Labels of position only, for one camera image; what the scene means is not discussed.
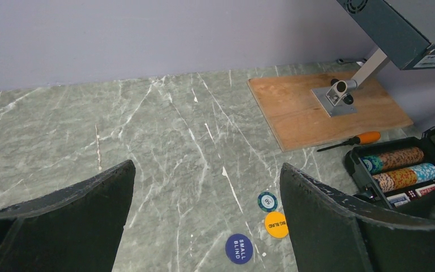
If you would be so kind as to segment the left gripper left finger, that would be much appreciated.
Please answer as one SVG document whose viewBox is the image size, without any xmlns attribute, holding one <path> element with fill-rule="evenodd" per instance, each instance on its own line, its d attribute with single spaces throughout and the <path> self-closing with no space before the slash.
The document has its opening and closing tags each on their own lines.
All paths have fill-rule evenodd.
<svg viewBox="0 0 435 272">
<path fill-rule="evenodd" d="M 0 209 L 0 271 L 111 271 L 133 198 L 131 160 Z"/>
</svg>

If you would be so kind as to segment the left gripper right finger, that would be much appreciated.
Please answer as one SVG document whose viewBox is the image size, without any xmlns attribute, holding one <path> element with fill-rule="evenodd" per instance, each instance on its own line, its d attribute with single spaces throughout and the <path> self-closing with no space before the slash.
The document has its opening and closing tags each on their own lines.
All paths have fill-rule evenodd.
<svg viewBox="0 0 435 272">
<path fill-rule="evenodd" d="M 299 271 L 435 271 L 435 220 L 367 203 L 288 163 L 280 196 Z"/>
</svg>

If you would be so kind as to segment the yellow big blind button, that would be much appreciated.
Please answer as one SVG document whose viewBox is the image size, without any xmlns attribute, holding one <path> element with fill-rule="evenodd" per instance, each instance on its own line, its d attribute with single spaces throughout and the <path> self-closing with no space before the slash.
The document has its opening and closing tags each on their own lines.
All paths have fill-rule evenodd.
<svg viewBox="0 0 435 272">
<path fill-rule="evenodd" d="M 268 234 L 277 239 L 282 239 L 289 234 L 285 215 L 278 211 L 266 215 L 264 226 Z"/>
</svg>

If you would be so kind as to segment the green poker chip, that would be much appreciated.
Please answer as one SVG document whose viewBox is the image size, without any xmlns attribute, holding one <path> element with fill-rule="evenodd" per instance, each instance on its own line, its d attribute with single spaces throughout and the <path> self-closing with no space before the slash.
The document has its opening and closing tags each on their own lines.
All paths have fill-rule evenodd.
<svg viewBox="0 0 435 272">
<path fill-rule="evenodd" d="M 261 210 L 267 213 L 273 212 L 278 208 L 277 198 L 268 191 L 259 194 L 257 204 Z"/>
</svg>

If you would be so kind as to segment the blue playing card deck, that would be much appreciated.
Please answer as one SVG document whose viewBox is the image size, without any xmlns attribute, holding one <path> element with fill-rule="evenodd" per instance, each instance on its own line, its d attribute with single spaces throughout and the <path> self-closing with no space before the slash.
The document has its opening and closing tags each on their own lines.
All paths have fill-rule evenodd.
<svg viewBox="0 0 435 272">
<path fill-rule="evenodd" d="M 388 202 L 393 208 L 399 207 L 401 205 L 405 205 L 409 202 L 411 202 L 411 199 L 409 198 L 406 193 L 399 193 L 395 195 L 391 195 L 387 197 Z"/>
</svg>

